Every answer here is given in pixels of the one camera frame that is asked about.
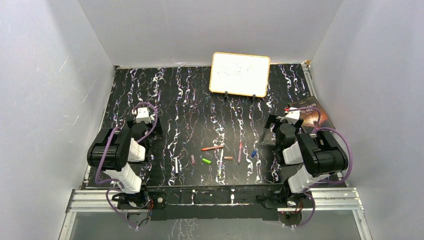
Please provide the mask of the pink marker pen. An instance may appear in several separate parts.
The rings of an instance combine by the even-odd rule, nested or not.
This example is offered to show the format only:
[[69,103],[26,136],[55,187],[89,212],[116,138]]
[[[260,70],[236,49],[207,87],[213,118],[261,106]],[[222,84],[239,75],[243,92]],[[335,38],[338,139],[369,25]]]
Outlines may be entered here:
[[237,155],[237,164],[238,165],[241,163],[242,153],[243,153],[243,143],[240,142],[239,148],[238,148],[238,155]]

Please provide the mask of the pink pen cap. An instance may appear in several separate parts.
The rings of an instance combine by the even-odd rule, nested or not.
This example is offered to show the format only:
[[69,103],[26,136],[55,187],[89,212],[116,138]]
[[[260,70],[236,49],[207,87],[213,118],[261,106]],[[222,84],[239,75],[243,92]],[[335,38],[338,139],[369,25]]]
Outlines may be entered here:
[[194,165],[196,163],[194,155],[191,155],[190,159],[191,159],[191,163]]

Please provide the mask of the orange marker pen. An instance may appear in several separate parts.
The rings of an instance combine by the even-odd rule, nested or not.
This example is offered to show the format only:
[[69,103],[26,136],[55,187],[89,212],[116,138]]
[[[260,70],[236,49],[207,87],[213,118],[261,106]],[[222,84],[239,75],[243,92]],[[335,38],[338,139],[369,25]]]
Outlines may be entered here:
[[224,145],[216,145],[216,146],[210,146],[210,147],[205,147],[202,148],[201,151],[212,151],[212,150],[217,150],[217,149],[222,149],[224,147]]

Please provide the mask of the green white pen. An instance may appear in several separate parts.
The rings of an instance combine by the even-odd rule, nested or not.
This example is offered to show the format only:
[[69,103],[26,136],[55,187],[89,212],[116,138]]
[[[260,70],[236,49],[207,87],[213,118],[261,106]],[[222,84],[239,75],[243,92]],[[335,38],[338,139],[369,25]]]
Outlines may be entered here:
[[223,160],[224,160],[224,149],[221,149],[220,159],[219,159],[219,165],[218,165],[218,177],[221,177],[222,174],[222,167],[223,167]]

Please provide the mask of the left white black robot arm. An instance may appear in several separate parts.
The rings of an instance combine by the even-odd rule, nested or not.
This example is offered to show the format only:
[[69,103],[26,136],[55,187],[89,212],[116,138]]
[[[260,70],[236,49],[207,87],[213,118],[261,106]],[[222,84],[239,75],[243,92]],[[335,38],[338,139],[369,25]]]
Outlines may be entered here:
[[147,184],[154,169],[152,143],[162,134],[159,119],[138,116],[123,128],[102,128],[87,151],[90,167],[86,187],[114,188],[111,200],[125,208],[147,208],[152,203]]

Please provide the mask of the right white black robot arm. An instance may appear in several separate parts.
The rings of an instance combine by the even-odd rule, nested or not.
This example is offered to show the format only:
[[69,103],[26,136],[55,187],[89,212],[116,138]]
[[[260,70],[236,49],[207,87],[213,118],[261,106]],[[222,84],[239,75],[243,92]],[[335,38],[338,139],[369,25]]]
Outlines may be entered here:
[[305,199],[304,192],[312,185],[349,167],[348,154],[330,130],[302,132],[302,123],[303,119],[294,112],[285,116],[271,114],[267,118],[264,127],[275,134],[272,150],[276,162],[300,168],[283,182],[277,196],[265,200],[266,204],[298,208]]

